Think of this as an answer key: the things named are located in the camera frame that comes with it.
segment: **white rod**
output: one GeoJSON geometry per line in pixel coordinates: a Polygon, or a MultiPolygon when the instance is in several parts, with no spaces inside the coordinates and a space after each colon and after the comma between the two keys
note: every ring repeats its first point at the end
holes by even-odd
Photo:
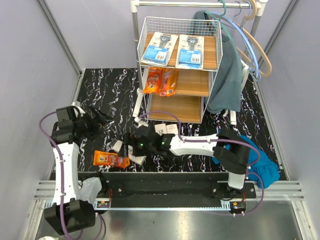
{"type": "MultiPolygon", "coordinates": [[[[249,9],[249,3],[225,3],[225,6],[230,9],[249,9]]],[[[183,2],[183,1],[143,1],[137,0],[136,6],[162,6],[162,7],[206,7],[206,8],[223,8],[222,2],[183,2]]]]}

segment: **blue towel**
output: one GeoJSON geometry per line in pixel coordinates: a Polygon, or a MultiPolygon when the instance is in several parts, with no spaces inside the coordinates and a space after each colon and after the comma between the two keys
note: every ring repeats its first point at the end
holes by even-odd
{"type": "MultiPolygon", "coordinates": [[[[264,151],[261,151],[255,144],[253,141],[251,141],[249,138],[247,138],[246,136],[240,136],[243,140],[247,141],[251,146],[255,147],[255,149],[257,149],[261,155],[260,160],[255,163],[254,165],[251,166],[251,169],[249,170],[249,172],[254,172],[256,174],[258,174],[260,176],[260,178],[262,179],[263,182],[263,186],[266,189],[267,187],[269,187],[272,183],[276,182],[279,180],[280,178],[280,174],[278,172],[278,166],[277,164],[275,164],[273,161],[271,161],[268,156],[266,155],[266,153],[264,151]]],[[[250,150],[250,154],[249,154],[249,161],[248,163],[252,163],[257,159],[257,154],[255,153],[255,151],[253,151],[252,149],[250,150]]],[[[216,158],[212,158],[213,162],[215,164],[219,164],[219,161],[216,158]]],[[[258,178],[253,175],[250,174],[249,176],[249,180],[251,181],[258,181],[258,178]]],[[[258,186],[261,188],[261,182],[258,181],[258,186]]]]}

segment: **wooden shelf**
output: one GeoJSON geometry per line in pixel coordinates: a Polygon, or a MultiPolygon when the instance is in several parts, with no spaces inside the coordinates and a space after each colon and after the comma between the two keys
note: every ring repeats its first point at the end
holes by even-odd
{"type": "MultiPolygon", "coordinates": [[[[143,54],[145,53],[147,46],[153,37],[154,33],[150,32],[147,34],[146,41],[144,44],[144,50],[143,54]]],[[[167,67],[169,68],[175,68],[176,67],[176,60],[177,60],[177,54],[178,54],[178,45],[179,45],[179,38],[175,43],[171,58],[169,60],[169,63],[167,67]]],[[[216,47],[216,38],[214,36],[204,36],[204,63],[203,63],[203,69],[204,70],[213,70],[216,71],[218,69],[217,67],[217,47],[216,47]]]]}
{"type": "MultiPolygon", "coordinates": [[[[201,97],[173,95],[169,97],[152,95],[150,112],[164,111],[174,114],[181,122],[201,123],[201,97]]],[[[176,120],[163,113],[152,113],[148,117],[151,120],[173,121],[176,120]]]]}
{"type": "Polygon", "coordinates": [[[179,69],[175,94],[209,97],[209,72],[179,69]]]}

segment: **orange package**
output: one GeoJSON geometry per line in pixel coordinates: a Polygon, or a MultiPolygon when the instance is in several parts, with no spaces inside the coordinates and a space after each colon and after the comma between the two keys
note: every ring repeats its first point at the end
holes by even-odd
{"type": "Polygon", "coordinates": [[[177,84],[179,71],[173,68],[166,68],[162,74],[162,83],[159,95],[162,97],[169,97],[176,94],[175,87],[177,84]]]}
{"type": "Polygon", "coordinates": [[[124,169],[130,165],[130,159],[129,157],[118,156],[117,153],[94,151],[93,165],[113,166],[124,169]]]}
{"type": "Polygon", "coordinates": [[[149,67],[148,79],[146,80],[145,88],[142,91],[144,94],[157,94],[161,86],[162,67],[149,67]]]}

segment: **gray wall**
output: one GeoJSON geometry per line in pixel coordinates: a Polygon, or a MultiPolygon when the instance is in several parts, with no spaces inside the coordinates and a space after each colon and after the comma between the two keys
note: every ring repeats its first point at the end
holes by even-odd
{"type": "Polygon", "coordinates": [[[35,0],[2,0],[0,22],[0,239],[18,240],[53,161],[38,122],[69,103],[77,76],[35,0]]]}
{"type": "MultiPolygon", "coordinates": [[[[45,0],[79,66],[84,68],[135,68],[136,56],[130,0],[45,0]]],[[[269,0],[256,39],[264,48],[290,0],[269,0]]],[[[202,8],[138,7],[139,27],[147,16],[190,19],[202,8]]],[[[222,12],[222,9],[207,9],[222,12]]],[[[233,18],[238,9],[228,9],[233,18]]],[[[244,9],[237,21],[249,10],[244,9]]],[[[251,29],[248,22],[246,29],[251,29]]],[[[242,39],[237,43],[244,47],[242,39]]]]}
{"type": "Polygon", "coordinates": [[[273,73],[261,86],[290,177],[299,180],[320,237],[319,9],[318,0],[299,2],[269,53],[273,73]]]}

